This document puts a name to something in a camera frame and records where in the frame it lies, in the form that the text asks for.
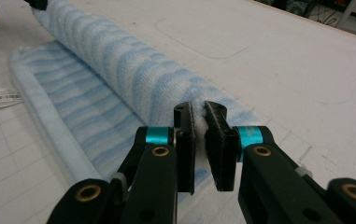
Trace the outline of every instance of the towel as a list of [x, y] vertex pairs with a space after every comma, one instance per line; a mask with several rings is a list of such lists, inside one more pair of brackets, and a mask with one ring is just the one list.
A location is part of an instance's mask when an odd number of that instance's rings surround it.
[[217, 86], [112, 21], [63, 0], [49, 0], [47, 10], [33, 11], [57, 40], [16, 49], [10, 67], [37, 126], [73, 182], [110, 180], [139, 126], [173, 126], [174, 106], [190, 101], [199, 136], [197, 191], [212, 183], [202, 138], [207, 128], [203, 102], [225, 105], [232, 126], [256, 122]]

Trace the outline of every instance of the towel tag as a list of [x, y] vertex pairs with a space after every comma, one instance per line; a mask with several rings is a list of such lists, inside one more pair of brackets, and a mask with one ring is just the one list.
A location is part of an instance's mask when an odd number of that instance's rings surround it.
[[17, 90], [0, 89], [0, 108], [23, 102]]

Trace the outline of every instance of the blue tape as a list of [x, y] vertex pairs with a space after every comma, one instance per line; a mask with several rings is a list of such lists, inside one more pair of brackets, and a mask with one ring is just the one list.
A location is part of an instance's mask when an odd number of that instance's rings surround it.
[[241, 138], [241, 158], [240, 162], [244, 160], [244, 150], [247, 146], [252, 144], [261, 144], [263, 143], [262, 132], [257, 126], [241, 126], [236, 127], [239, 131], [239, 136]]
[[148, 127], [146, 143], [154, 145], [168, 145], [168, 128]]

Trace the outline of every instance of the folded towel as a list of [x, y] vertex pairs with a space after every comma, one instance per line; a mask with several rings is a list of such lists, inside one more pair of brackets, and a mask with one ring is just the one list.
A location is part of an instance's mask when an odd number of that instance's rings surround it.
[[[183, 102], [193, 104], [197, 136], [206, 131], [205, 100], [227, 106], [231, 125], [255, 121], [215, 85], [111, 21], [63, 0], [49, 0], [46, 11], [34, 9], [34, 14], [58, 41], [15, 50], [10, 66], [36, 123], [73, 181], [110, 180], [135, 130], [172, 126], [173, 107]], [[196, 187], [211, 178], [204, 146], [198, 145]]]

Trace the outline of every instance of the teal band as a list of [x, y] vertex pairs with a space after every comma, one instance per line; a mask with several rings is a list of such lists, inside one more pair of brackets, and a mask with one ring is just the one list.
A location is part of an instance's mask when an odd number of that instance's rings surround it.
[[168, 128], [148, 127], [146, 133], [146, 143], [154, 145], [168, 145]]
[[252, 144], [261, 144], [263, 142], [263, 136], [257, 126], [241, 126], [236, 128], [238, 129], [241, 138], [242, 152], [239, 161], [242, 162], [244, 160], [245, 148]]

